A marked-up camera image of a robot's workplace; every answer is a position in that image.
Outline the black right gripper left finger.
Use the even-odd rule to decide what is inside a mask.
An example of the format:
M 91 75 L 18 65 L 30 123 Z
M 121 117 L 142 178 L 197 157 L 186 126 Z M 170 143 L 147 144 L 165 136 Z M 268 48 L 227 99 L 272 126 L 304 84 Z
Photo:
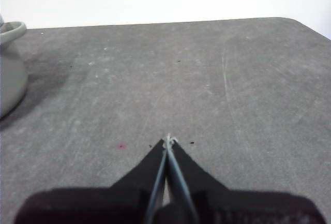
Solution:
M 108 187 L 69 187 L 37 192 L 15 223 L 142 223 L 161 163 L 160 140 L 125 176 Z

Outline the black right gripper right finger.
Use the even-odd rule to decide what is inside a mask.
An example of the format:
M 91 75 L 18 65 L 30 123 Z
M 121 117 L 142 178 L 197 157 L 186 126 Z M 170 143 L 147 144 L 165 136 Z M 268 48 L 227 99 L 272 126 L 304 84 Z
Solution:
M 167 141 L 171 190 L 194 223 L 325 223 L 309 199 L 287 192 L 229 189 L 175 139 Z

